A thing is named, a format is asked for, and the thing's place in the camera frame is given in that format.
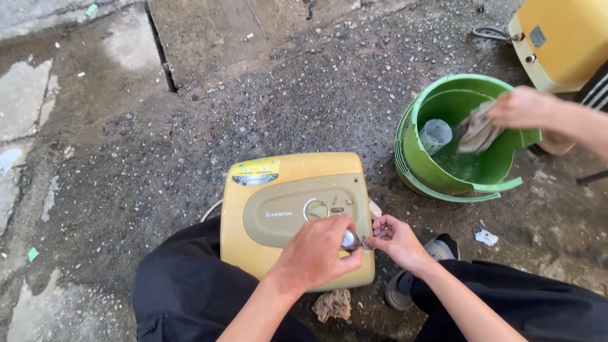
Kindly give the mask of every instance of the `shoe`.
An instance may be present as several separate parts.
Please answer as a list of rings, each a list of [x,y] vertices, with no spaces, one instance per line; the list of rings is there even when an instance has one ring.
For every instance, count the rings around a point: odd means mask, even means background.
[[[460,260],[458,244],[449,234],[442,234],[427,242],[424,249],[436,261]],[[412,289],[413,274],[402,270],[384,289],[386,302],[395,310],[405,311],[414,305],[410,290]]]

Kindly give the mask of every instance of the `sticker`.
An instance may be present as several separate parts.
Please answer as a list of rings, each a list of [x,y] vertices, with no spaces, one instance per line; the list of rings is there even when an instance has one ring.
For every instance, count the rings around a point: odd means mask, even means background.
[[[536,27],[530,32],[530,41],[536,49],[540,49],[541,46],[547,42],[547,37],[541,30],[540,26],[536,25]]]
[[[239,185],[261,186],[278,178],[279,161],[260,158],[244,161],[232,170],[232,180]]]

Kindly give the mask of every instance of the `wet pavement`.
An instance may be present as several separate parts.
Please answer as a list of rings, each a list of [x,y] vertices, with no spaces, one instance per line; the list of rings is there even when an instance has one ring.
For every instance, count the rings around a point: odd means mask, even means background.
[[[200,220],[222,197],[232,164],[301,152],[356,152],[370,198],[409,222],[422,241],[447,232],[465,260],[505,263],[606,295],[608,183],[575,184],[603,169],[584,150],[561,158],[517,152],[510,177],[521,176],[523,185],[478,204],[421,197],[395,172],[396,124],[412,91],[464,72],[529,82],[509,47],[468,35],[479,23],[505,27],[519,1],[486,5],[485,14],[469,0],[387,1],[327,12],[319,23],[306,22],[307,6],[294,2],[301,14],[292,20],[305,24],[286,36],[260,21],[264,35],[276,38],[245,52],[232,48],[248,44],[234,28],[220,34],[229,29],[220,27],[196,46],[192,37],[217,29],[197,26],[196,18],[182,22],[192,27],[182,30],[182,42],[179,21],[161,27],[162,16],[154,15],[162,4],[152,3],[150,12],[177,93],[165,82],[144,5],[0,46],[3,79],[15,63],[52,63],[42,95],[34,96],[30,133],[0,145],[0,152],[18,147],[25,154],[0,174],[0,189],[11,195],[0,201],[8,208],[0,211],[7,217],[0,230],[7,255],[0,258],[0,338],[134,341],[137,262]],[[204,49],[216,38],[226,44],[216,47],[221,53]],[[0,120],[10,117],[0,111]],[[479,220],[499,236],[495,247],[474,240]],[[32,247],[40,255],[29,262]],[[374,283],[351,291],[349,321],[318,322],[310,310],[315,294],[292,311],[323,341],[412,340],[424,313],[395,312],[383,300],[398,271],[377,253]]]

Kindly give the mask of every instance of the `black pants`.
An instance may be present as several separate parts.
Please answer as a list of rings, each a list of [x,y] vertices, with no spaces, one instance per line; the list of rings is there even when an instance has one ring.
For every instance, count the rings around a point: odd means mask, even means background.
[[[530,340],[608,341],[608,300],[574,285],[489,262],[441,264]],[[137,268],[133,309],[137,340],[215,341],[258,281],[219,259],[219,217],[185,228],[149,253]],[[437,297],[420,279],[416,306],[429,315],[417,341],[464,341]],[[316,341],[287,315],[273,341]]]

